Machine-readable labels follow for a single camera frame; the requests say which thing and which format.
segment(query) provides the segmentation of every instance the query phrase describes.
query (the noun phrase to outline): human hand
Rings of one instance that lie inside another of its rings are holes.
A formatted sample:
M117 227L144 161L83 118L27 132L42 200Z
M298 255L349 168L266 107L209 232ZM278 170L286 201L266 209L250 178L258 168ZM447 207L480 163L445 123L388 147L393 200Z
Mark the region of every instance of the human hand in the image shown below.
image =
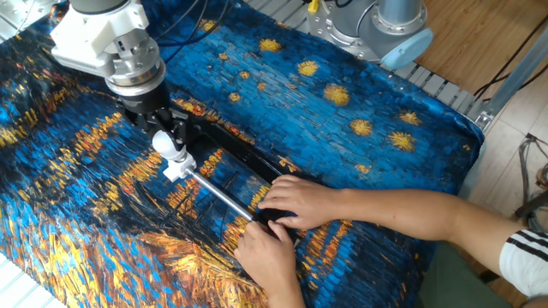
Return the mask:
M337 219L337 204L341 202L339 190L299 179L293 175L282 175L272 182L260 209L289 210L297 217L282 217L276 222L287 228L316 228Z
M271 306L304 306L295 271L293 242L281 224L269 221L268 225L278 239L266 233L258 222L250 222L246 233L238 240L234 255L266 291Z

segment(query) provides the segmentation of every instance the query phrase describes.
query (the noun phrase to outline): van gogh painting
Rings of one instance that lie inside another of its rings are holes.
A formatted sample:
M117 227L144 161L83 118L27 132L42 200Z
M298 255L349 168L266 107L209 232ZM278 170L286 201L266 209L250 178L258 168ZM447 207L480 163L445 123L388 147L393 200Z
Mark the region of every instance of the van gogh painting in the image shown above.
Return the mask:
M149 33L189 4L143 1ZM199 33L223 6L210 1ZM167 163L104 82L55 63L49 32L66 8L0 45L0 252L69 307L266 307L232 255L244 220L193 180L164 184ZM331 187L456 193L483 142L421 89L239 0L176 53L167 81L174 105ZM223 149L196 160L251 211L268 192ZM412 307L436 249L363 222L301 235L309 307Z

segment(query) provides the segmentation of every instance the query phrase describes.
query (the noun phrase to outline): metal rod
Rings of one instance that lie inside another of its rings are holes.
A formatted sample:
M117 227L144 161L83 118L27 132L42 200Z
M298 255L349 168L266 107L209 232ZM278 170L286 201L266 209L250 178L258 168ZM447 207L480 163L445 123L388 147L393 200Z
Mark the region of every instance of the metal rod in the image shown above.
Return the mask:
M227 196L222 190L215 187L215 185L209 182L200 173L195 173L191 169L188 170L188 173L191 174L201 186L205 187L208 191L216 195L217 198L220 198L226 205L238 212L240 216L246 218L249 222L253 220L253 215L251 215L242 205Z
M534 70L548 57L548 28L540 35L531 50L517 65L504 84L498 89L491 101L487 104L478 102L468 112L468 117L475 120L479 128L486 130L495 116L504 108L516 92L520 89Z

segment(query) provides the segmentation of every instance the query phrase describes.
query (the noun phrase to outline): forearm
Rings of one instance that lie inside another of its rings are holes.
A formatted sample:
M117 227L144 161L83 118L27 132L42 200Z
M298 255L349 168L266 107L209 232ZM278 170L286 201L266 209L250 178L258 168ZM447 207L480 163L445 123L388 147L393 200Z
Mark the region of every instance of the forearm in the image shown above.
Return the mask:
M422 240L447 240L500 273L504 242L523 228L458 197L421 190L343 190L340 219L373 222Z
M280 286L276 292L267 295L270 308L305 308L301 286L296 279L289 281L287 286Z

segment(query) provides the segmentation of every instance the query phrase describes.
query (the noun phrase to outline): cable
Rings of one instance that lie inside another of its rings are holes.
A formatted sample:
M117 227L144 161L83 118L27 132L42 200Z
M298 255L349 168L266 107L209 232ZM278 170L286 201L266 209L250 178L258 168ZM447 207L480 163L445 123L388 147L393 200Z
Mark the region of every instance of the cable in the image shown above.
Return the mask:
M347 0L347 2L345 2L344 4L340 4L339 3L339 0L335 0L335 5L339 8L339 9L342 9L342 8L346 8L349 4L352 3L353 0Z
M196 31L198 30L198 27L200 26L200 23L202 21L202 18L204 17L204 13L206 12L206 8L207 8L207 4L209 3L209 0L205 0L204 1L204 7L202 8L202 12L200 13L200 17L198 17L198 20L196 21L196 24L194 25L194 28L192 29L192 32L190 33L190 35L188 35L187 39L185 40L185 42L188 42L195 34L196 34ZM182 46L179 46L179 48L177 48L177 50L175 50L174 53L171 54L171 56L169 58L167 58L165 60L165 63L169 63L171 60L173 60L173 58L175 57L176 54L179 53L179 51L181 51Z
M188 44L194 44L194 43L199 42L201 39L205 38L206 36L211 34L213 31L215 31L215 29L217 29L217 27L220 25L221 21L223 20L223 18L225 16L227 8L229 7L229 2L230 2L230 0L226 0L226 2L224 3L223 11L221 12L221 15L219 16L219 18L217 19L217 22L215 23L215 25L213 25L209 30L207 30L205 33L203 33L199 37L196 37L196 38L184 41L184 42L162 43L162 44L158 44L158 46L159 47L176 47L176 46L183 47L183 46L186 46Z
M540 152L548 159L548 154L542 149L540 144L548 146L548 143L544 142L543 140L538 139L537 137L528 134L521 142L520 148L519 148L519 154L520 154L520 165L521 165L521 179L523 180L523 206L525 207L529 201L539 196L542 192L536 192L533 195L530 195L529 193L529 175L527 172L527 157L529 154L529 148L530 145L534 143L539 148ZM545 184L548 184L548 163L537 173L537 185L545 190L548 190L548 186L545 186ZM542 226L542 224L539 222L539 219L537 218L536 211L539 210L539 208L535 209L533 212L527 215L527 222L529 224L529 227L536 232L547 232L546 229Z
M17 30L15 30L15 35L19 34L19 31L23 28L23 26L25 25L25 22L27 22L28 16L31 14L31 11L33 10L33 5L34 5L35 2L36 2L36 0L33 0L33 2L31 3L31 6L30 6L30 8L28 8L27 15L25 16L25 19L19 25Z
M198 4L200 0L194 0L194 3L190 6L190 8L187 9L187 11L177 19L176 22L173 23L169 28L167 28L164 32L162 32L160 35L158 35L154 40L158 41L159 39L163 38L166 34L168 34L171 30L173 30L174 27L177 27L177 25L185 18L187 15L194 9L196 4Z
M548 21L548 15L542 20L540 21L540 23L531 31L531 33L529 33L529 35L527 36L527 38L525 38L525 40L523 41L523 43L521 43L520 47L514 52L514 55L512 55L510 57L510 59L508 59L508 61L503 65L503 67L498 71L498 73L495 75L495 77L493 77L493 79L491 81L489 81L487 84L483 85L480 89L478 89L478 91L476 91L476 93L474 93L474 96L476 97L475 100L478 100L480 99L484 94L485 92L487 91L487 89L489 89L490 86L496 84L497 82L499 81L502 81L502 80L505 80L506 78L508 78L509 74L507 74L506 76L502 77L500 80L497 80L498 76L500 76L504 70L512 63L512 61L514 61L514 59L517 57L517 55L521 52L521 50L523 50L523 48L525 47L525 45L529 42L529 40L531 40L531 38L533 37L533 35L538 32L540 30L540 28Z
M537 74L535 74L533 77L531 77L531 79L527 80L523 85L521 85L520 88L518 89L518 91L520 91L521 89L523 89L526 86L529 86L533 81L535 81L538 77L540 77L540 75L542 75L546 70L548 70L548 64L546 64ZM506 78L508 78L508 76L509 76L509 74L507 74L506 76L501 77L501 78L506 79ZM484 102L489 102L489 101L491 101L491 99L492 98L486 98L483 101Z
M226 14L226 11L227 11L227 8L229 7L229 3L230 3L230 0L226 0L226 2L224 3L224 7L223 7L223 11L221 12L221 15L219 16L219 18L217 19L217 22L215 23L215 25L213 25L213 27L211 27L209 30L207 30L205 33L203 33L202 35L196 37L196 38L190 38L188 37L187 40L185 40L184 42L175 42L175 43L171 43L171 44L158 44L158 46L160 47L175 47L175 46L179 46L179 48L169 57L165 60L166 63L168 63L169 61L171 61L175 55L177 53L179 53L179 51L182 50L182 47L188 45L188 44L194 44L194 43L197 43L199 42L201 39L205 38L206 36L208 36L209 34L211 34L213 31L215 31L215 29L221 24L221 21L223 21L223 18Z

